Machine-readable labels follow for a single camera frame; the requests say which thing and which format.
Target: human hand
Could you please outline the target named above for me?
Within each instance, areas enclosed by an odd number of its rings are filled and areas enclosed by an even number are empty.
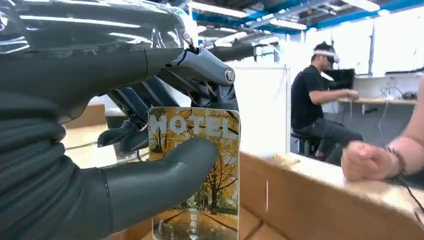
[[[357,91],[352,90],[352,89],[346,89],[346,91],[347,91],[346,94],[347,94],[348,98],[350,98],[352,100],[359,99],[359,93]]]
[[[384,148],[352,141],[343,150],[341,169],[349,180],[381,180],[394,171],[396,160]]]

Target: man's arm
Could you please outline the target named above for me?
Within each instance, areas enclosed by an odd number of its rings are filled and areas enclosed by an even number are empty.
[[[349,96],[347,89],[332,90],[332,91],[310,91],[309,97],[313,104],[321,105],[329,102],[337,101],[341,98],[347,98]]]
[[[325,80],[318,72],[305,72],[304,81],[309,93],[310,101],[315,105],[322,105],[348,97],[348,90],[328,91]]]
[[[397,150],[405,158],[406,172],[414,174],[424,167],[424,76],[418,89],[418,98],[412,117],[405,131],[388,146]],[[391,176],[399,171],[395,161]]]

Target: stool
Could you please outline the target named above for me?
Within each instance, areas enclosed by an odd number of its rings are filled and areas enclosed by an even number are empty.
[[[305,157],[313,156],[321,142],[319,137],[304,135],[293,131],[291,132],[291,136],[297,139],[297,150],[300,155]]]

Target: plastic cover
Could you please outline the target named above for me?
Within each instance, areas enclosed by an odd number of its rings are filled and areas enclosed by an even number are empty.
[[[197,39],[181,8],[144,0],[4,0],[0,21],[0,54],[120,43],[184,48],[184,33]]]

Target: shelf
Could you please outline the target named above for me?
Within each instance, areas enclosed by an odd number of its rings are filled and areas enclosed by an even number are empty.
[[[350,103],[351,101],[347,98],[341,98],[338,100],[339,103]],[[400,104],[400,105],[415,105],[416,100],[407,99],[391,99],[386,100],[385,97],[360,97],[358,100],[354,100],[353,104]]]
[[[405,79],[405,78],[420,78],[423,76],[422,72],[409,72],[409,73],[385,73],[385,74],[376,74],[376,75],[356,75],[355,80],[361,79],[384,79],[384,78],[394,78],[394,79]]]

